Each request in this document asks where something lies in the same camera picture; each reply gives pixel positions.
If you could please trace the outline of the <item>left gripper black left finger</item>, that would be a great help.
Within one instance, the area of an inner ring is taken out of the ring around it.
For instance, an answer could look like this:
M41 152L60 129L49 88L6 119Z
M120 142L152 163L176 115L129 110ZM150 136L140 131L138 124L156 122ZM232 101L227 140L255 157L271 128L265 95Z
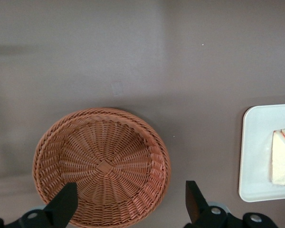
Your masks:
M78 207L77 184L67 183L43 208L28 211L6 228L65 228Z

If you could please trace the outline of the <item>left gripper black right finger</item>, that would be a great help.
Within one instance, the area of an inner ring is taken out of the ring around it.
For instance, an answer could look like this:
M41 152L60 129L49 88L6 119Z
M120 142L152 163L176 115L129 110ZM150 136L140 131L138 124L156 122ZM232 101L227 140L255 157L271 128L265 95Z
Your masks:
M190 223L185 228L241 228L242 220L233 216L226 205L207 202L195 181L186 181L186 209Z

